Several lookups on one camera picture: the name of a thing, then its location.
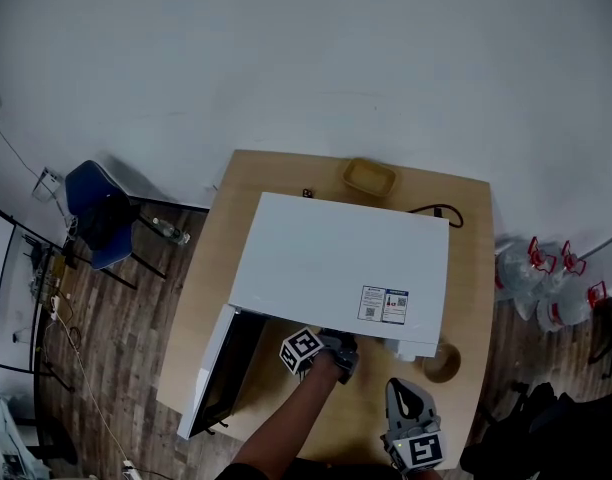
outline plastic bottle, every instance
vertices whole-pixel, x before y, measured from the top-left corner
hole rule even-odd
[[[589,286],[583,279],[574,279],[537,310],[537,322],[545,332],[557,332],[566,325],[588,320],[595,306],[606,298],[604,281]]]
[[[520,242],[495,258],[495,300],[512,299],[531,291],[557,265],[557,257],[540,250],[537,237]]]
[[[586,261],[571,252],[570,240],[566,241],[561,250],[553,244],[545,247],[544,251],[558,257],[552,274],[542,278],[529,292],[515,297],[515,309],[526,321],[533,315],[540,301],[558,293],[571,278],[580,277],[586,271]]]
[[[177,245],[185,245],[190,240],[190,235],[188,233],[176,228],[170,222],[158,219],[157,217],[153,219],[153,227]]]

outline sticker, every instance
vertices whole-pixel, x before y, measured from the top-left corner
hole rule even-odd
[[[385,297],[386,288],[364,286],[362,288],[362,299],[359,303],[359,315],[357,318],[360,320],[380,322],[382,319]]]
[[[382,322],[401,324],[406,322],[408,307],[408,292],[402,290],[386,290]]]

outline person's arm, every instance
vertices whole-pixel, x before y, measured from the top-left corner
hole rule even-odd
[[[297,457],[342,373],[330,354],[317,354],[306,378],[244,443],[233,463],[248,464],[269,480],[279,480]]]

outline wooden table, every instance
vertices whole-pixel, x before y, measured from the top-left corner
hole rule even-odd
[[[346,386],[338,386],[300,457],[330,463],[388,463],[379,436],[387,430],[385,387],[391,377],[419,384],[434,397],[454,468],[472,424],[484,379],[493,312],[494,240],[488,183],[418,169],[396,168],[398,186],[385,200],[348,188],[340,173],[346,160],[305,155],[236,151],[195,250],[173,322],[157,400],[183,412],[193,392],[204,349],[230,295],[248,231],[262,192],[410,210],[448,203],[464,217],[450,228],[448,280],[442,339],[461,352],[455,378],[432,384],[416,364],[397,361],[375,338],[358,337],[361,360]],[[456,221],[446,211],[445,216]],[[247,439],[290,395],[298,381],[278,357],[279,344],[300,324],[270,321],[248,372],[228,428],[215,430]]]

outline blue chair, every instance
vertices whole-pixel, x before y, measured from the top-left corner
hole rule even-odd
[[[125,199],[126,208],[131,206],[131,201],[126,193],[99,164],[92,160],[87,160],[66,176],[65,188],[68,210],[75,217],[80,217],[95,208],[101,207],[108,198],[115,198],[119,201]],[[135,220],[142,221],[148,229],[155,232],[149,223],[139,215],[139,207],[135,210]],[[130,256],[155,275],[166,279],[165,274],[162,274],[133,252],[132,224],[133,221],[131,220],[131,222],[109,230],[112,236],[110,236],[108,242],[100,249],[91,250],[92,267],[95,270],[103,270],[105,273],[109,273],[108,267]],[[134,285],[124,282],[121,278],[117,280],[135,288]]]

